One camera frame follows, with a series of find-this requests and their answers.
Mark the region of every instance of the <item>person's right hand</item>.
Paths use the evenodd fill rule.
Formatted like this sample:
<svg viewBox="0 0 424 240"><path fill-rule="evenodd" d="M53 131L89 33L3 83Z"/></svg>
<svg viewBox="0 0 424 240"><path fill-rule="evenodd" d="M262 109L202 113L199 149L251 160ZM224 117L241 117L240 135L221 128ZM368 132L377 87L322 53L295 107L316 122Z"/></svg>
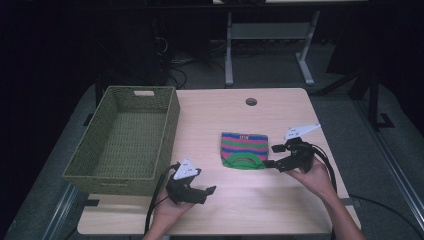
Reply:
<svg viewBox="0 0 424 240"><path fill-rule="evenodd" d="M326 197L330 194L336 194L333 185L331 185L330 177L328 175L327 167L324 163L315 158L312 160L312 167L309 172L305 173L303 169L290 170L286 173L300 183L302 183L309 191L317 195L319 198Z"/></svg>

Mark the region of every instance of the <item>rectangular storage basket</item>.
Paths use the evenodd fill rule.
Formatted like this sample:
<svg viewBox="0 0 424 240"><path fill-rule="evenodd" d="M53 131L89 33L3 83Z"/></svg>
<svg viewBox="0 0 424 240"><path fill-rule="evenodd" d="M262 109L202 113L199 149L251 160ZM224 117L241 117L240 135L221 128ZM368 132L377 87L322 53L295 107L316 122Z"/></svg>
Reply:
<svg viewBox="0 0 424 240"><path fill-rule="evenodd" d="M109 87L63 177L88 193L153 195L179 112L173 87Z"/></svg>

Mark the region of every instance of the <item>dark floor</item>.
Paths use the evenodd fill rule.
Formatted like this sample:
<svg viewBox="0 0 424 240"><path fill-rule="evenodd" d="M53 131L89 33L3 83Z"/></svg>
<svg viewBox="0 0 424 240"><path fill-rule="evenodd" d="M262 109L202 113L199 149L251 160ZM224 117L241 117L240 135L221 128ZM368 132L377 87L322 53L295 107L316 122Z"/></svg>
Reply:
<svg viewBox="0 0 424 240"><path fill-rule="evenodd" d="M334 46L313 44L307 57L312 76L316 83L306 86L296 64L294 53L299 51L303 42L286 44L282 42L255 43L260 49L258 54L248 58L234 58L233 71L235 84L232 88L298 87L314 92L333 83L342 75L326 73ZM212 58L207 65L193 62L176 66L187 76L185 89L224 88L224 57L222 54ZM181 72L172 71L182 83ZM348 97L352 83L345 84L325 96L311 97L316 114L331 147L337 166L349 193L372 199L400 212L405 219L420 229L398 184L394 180L382 152L375 140L375 131L363 116L367 108L367 95L362 100L353 101ZM106 237L82 236L73 232L76 227L86 193L75 193L70 208L62 211L63 222L52 230L58 202L61 200L68 183L61 174L68 163L85 127L87 116L95 109L94 86L87 89L74 110L60 139L44 165L44 168L17 214L5 239L43 239L46 231L53 232L52 239L130 239L131 236ZM378 136L384 138L387 146L397 159L404 174L422 199L424 197L424 139L416 127L402 112L396 97L384 86L380 86L379 113L386 113L394 123L394 128L384 128ZM356 211L362 231L369 239L420 239L406 221L393 212L371 202L355 199ZM222 237L191 237L190 239L221 239ZM243 239L329 239L329 236L246 236Z"/></svg>

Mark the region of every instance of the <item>light wooden table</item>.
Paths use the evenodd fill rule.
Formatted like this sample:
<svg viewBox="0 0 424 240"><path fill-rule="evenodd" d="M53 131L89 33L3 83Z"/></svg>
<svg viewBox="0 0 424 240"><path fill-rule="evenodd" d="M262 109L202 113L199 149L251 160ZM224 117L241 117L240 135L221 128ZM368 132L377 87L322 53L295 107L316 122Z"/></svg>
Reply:
<svg viewBox="0 0 424 240"><path fill-rule="evenodd" d="M308 95L303 89L225 89L177 91L181 105L172 162L188 157L202 173L193 188L216 185L215 193L204 205L187 212L169 235L276 235L320 234L331 232L324 205L299 182L277 169L236 170L221 163L222 132L265 134L269 145L285 143L291 126L318 122ZM256 106L248 106L255 98ZM320 146L336 173L341 198L348 198L345 185L334 163L321 128L302 136ZM275 154L280 159L289 153ZM85 207L78 231L81 234L143 234L148 197L91 194L96 207ZM360 225L352 206L347 206Z"/></svg>

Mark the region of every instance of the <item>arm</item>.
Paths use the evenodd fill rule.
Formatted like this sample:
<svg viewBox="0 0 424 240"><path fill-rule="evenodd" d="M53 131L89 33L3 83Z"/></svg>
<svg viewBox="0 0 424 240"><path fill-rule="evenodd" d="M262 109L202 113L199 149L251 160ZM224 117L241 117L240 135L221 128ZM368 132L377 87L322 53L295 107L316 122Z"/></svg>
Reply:
<svg viewBox="0 0 424 240"><path fill-rule="evenodd" d="M168 192L165 189L158 195L156 202L157 206L155 207L153 222L150 226L150 230L144 236L144 240L162 239L166 231L168 231L185 212L194 206L193 203L175 204L168 198Z"/></svg>
<svg viewBox="0 0 424 240"><path fill-rule="evenodd" d="M337 239L365 239L333 189L325 165L314 158L309 172L305 173L302 169L300 170L301 172L291 170L287 174L298 180L322 200L333 223Z"/></svg>

